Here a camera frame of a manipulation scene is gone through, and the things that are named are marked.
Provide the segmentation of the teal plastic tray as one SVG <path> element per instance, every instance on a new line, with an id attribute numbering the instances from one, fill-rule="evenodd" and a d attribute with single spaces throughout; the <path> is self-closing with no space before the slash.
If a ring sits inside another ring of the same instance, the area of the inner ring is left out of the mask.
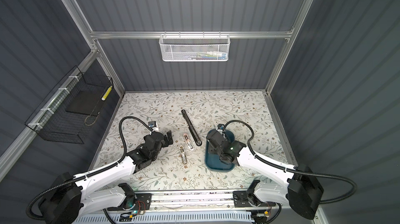
<path id="1" fill-rule="evenodd" d="M 229 172 L 235 167 L 235 164 L 222 163 L 209 141 L 206 142 L 205 165 L 210 171 L 214 172 Z"/>

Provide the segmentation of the black stapler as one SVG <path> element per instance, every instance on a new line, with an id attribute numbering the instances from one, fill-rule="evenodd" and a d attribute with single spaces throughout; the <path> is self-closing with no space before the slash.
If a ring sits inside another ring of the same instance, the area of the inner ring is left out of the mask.
<path id="1" fill-rule="evenodd" d="M 186 111 L 184 109 L 181 110 L 181 113 L 183 115 L 183 118 L 185 119 L 185 121 L 187 122 L 188 126 L 189 126 L 189 131 L 194 139 L 194 142 L 197 146 L 202 146 L 202 141 L 198 135 L 198 133 L 196 132 L 192 122 L 190 121 Z"/>

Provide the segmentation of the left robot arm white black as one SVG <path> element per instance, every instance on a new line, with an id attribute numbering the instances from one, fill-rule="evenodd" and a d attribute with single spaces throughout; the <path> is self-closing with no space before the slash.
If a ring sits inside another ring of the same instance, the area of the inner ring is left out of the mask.
<path id="1" fill-rule="evenodd" d="M 154 162 L 160 150 L 173 145 L 172 132 L 154 131 L 144 137 L 145 142 L 127 153 L 122 161 L 108 166 L 71 176 L 64 173 L 55 180 L 63 185 L 48 192 L 39 201 L 38 207 L 47 224 L 71 224 L 86 214 L 107 209 L 136 208 L 136 195 L 127 183 L 104 190 L 103 187 L 131 176 Z"/>

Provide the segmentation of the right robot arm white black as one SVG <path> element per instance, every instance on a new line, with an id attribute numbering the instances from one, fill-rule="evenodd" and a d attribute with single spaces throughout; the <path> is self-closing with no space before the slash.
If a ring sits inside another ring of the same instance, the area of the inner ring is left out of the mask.
<path id="1" fill-rule="evenodd" d="M 265 202 L 289 204 L 298 215 L 309 220 L 314 219 L 324 192 L 317 178 L 290 172 L 290 169 L 295 168 L 294 165 L 283 164 L 260 153 L 255 153 L 261 159 L 273 165 L 282 166 L 283 169 L 268 165 L 257 159 L 244 143 L 230 142 L 220 130 L 209 131 L 206 139 L 223 164 L 234 164 L 252 169 L 277 184 L 275 188 L 272 188 L 255 179 L 246 192 L 251 205 L 259 206 Z"/>

